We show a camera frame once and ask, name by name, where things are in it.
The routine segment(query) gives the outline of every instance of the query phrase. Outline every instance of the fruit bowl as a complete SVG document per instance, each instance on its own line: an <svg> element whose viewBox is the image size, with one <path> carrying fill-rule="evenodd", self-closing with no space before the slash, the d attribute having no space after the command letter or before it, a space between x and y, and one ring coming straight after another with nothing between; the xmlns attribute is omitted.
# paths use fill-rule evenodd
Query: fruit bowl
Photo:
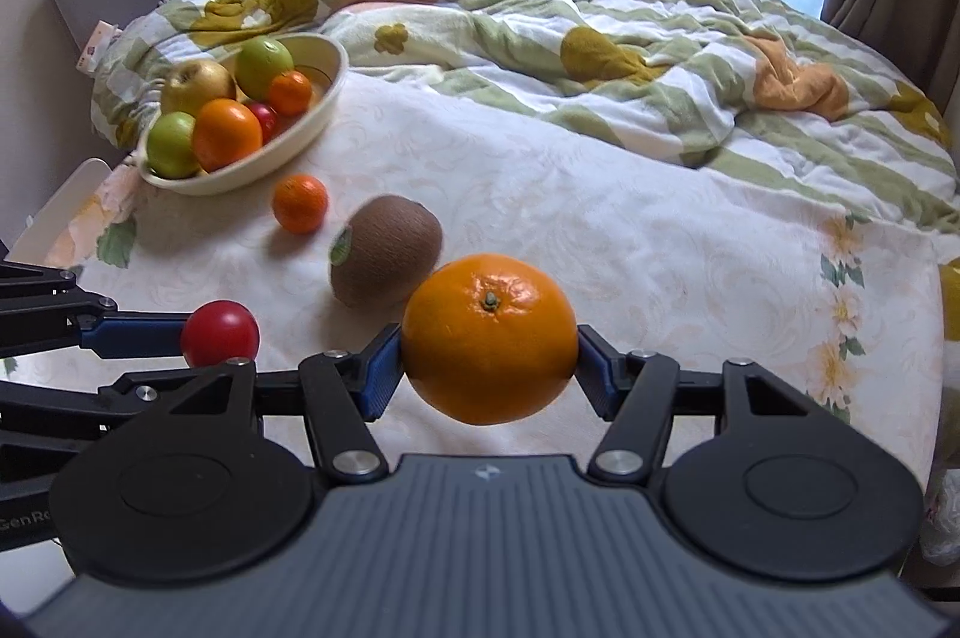
<svg viewBox="0 0 960 638"><path fill-rule="evenodd" d="M286 46L293 56L295 69L304 73L313 85L314 97L306 112L296 120L281 123L277 135L248 157L216 172L200 172L185 179L160 178L152 173L147 163L148 127L136 147L137 168L146 182L187 196L222 194L280 169L317 138L333 117L333 107L347 74L347 51L339 42L316 34L278 34L274 38ZM236 55L234 51L218 59L231 74ZM238 93L237 98L243 99L243 95Z"/></svg>

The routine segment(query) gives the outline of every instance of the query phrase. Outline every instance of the metal screw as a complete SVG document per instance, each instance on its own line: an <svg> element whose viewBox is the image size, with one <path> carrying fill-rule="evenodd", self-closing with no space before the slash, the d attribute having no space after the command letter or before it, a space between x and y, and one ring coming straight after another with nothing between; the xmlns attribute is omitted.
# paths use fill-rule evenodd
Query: metal screw
<svg viewBox="0 0 960 638"><path fill-rule="evenodd" d="M341 451L333 457L333 466L345 475L368 475L380 466L380 457L372 451Z"/></svg>
<svg viewBox="0 0 960 638"><path fill-rule="evenodd" d="M643 457L624 449L610 449L597 454L594 463L604 473L611 475L630 475L643 467Z"/></svg>

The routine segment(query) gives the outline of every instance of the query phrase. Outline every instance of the tangerine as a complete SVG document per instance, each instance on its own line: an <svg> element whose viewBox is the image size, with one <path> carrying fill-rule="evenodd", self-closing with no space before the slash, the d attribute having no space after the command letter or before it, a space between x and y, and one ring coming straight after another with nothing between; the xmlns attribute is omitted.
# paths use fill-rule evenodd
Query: tangerine
<svg viewBox="0 0 960 638"><path fill-rule="evenodd" d="M306 112L312 98L313 85L310 78L296 69L273 78L267 92L267 103L274 108L277 115L285 118L293 118Z"/></svg>
<svg viewBox="0 0 960 638"><path fill-rule="evenodd" d="M560 286L500 254L440 267L413 293L400 327L416 393L472 425L546 408L568 383L578 351L577 319Z"/></svg>
<svg viewBox="0 0 960 638"><path fill-rule="evenodd" d="M329 205L326 187L310 175L291 175L274 189L274 217L287 232L309 235L320 229Z"/></svg>
<svg viewBox="0 0 960 638"><path fill-rule="evenodd" d="M223 169L263 146L260 122L234 99L213 99L200 109L190 145L206 172Z"/></svg>

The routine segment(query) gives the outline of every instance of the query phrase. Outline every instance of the plastic bag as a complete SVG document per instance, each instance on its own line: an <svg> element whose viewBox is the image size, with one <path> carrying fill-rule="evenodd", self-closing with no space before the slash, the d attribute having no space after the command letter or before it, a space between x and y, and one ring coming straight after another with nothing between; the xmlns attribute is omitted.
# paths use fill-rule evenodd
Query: plastic bag
<svg viewBox="0 0 960 638"><path fill-rule="evenodd" d="M920 551L934 565L960 560L960 470L947 470L931 483L933 494L920 526Z"/></svg>

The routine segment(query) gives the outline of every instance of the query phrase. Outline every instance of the kiwi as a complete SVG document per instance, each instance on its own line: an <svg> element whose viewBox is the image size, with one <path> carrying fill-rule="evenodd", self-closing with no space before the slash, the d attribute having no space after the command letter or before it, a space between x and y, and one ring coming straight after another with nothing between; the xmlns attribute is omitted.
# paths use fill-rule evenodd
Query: kiwi
<svg viewBox="0 0 960 638"><path fill-rule="evenodd" d="M347 307L407 299L440 257L443 229L427 208L388 194L365 203L330 248L330 286Z"/></svg>

